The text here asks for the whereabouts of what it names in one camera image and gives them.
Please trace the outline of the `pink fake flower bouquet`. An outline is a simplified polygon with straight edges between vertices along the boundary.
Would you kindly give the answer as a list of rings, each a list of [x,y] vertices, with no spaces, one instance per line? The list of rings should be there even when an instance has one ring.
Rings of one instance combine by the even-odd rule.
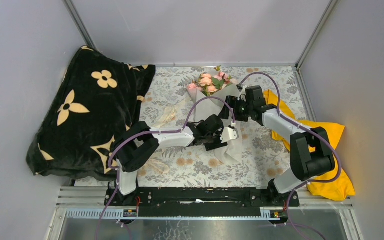
[[[210,97],[229,86],[238,84],[238,80],[223,71],[220,65],[217,65],[213,68],[213,71],[203,72],[197,79],[192,80],[191,83],[186,86],[186,90],[191,96],[200,92],[206,97]]]

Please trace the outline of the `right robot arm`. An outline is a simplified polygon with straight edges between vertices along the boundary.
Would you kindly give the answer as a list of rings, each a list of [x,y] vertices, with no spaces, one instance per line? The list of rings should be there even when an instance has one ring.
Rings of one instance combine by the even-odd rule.
[[[286,116],[279,104],[266,102],[261,87],[247,87],[240,96],[228,95],[225,101],[219,115],[222,119],[233,117],[239,122],[252,119],[289,143],[290,168],[268,185],[266,198],[271,205],[281,205],[287,199],[286,193],[335,169],[327,131],[322,127],[310,128]]]

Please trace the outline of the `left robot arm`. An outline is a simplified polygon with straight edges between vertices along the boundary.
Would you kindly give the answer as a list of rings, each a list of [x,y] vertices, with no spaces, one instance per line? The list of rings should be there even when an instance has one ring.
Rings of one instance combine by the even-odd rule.
[[[157,150],[204,145],[209,151],[226,147],[238,136],[235,121],[225,126],[215,114],[179,128],[155,128],[144,121],[138,122],[114,142],[114,151],[109,157],[111,164],[117,164],[116,199],[124,206],[134,202],[138,171]]]

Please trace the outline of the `white wrapping paper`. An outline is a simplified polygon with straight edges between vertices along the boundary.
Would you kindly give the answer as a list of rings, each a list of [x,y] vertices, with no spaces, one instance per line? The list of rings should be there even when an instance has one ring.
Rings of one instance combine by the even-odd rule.
[[[215,97],[225,100],[227,96],[238,97],[240,91],[236,85],[230,85],[214,94]],[[211,115],[219,115],[224,104],[217,99],[206,99],[199,103],[195,108],[194,121],[206,120]],[[227,146],[214,150],[214,156],[225,165],[241,164],[243,162],[243,138],[241,123],[237,120],[235,129],[237,129],[237,139],[227,142]]]

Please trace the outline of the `cream ribbon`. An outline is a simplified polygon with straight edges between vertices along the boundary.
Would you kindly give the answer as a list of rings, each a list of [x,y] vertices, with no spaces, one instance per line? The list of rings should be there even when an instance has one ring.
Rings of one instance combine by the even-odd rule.
[[[180,111],[183,105],[183,103],[178,103],[167,106],[164,109],[162,117],[156,121],[156,127],[162,128],[169,122],[174,121],[178,111]],[[157,150],[157,152],[151,156],[151,159],[148,160],[147,163],[138,171],[138,176],[144,177],[149,171],[154,171],[159,175],[167,175],[170,171],[170,167],[159,160],[162,158],[166,150],[166,148]]]

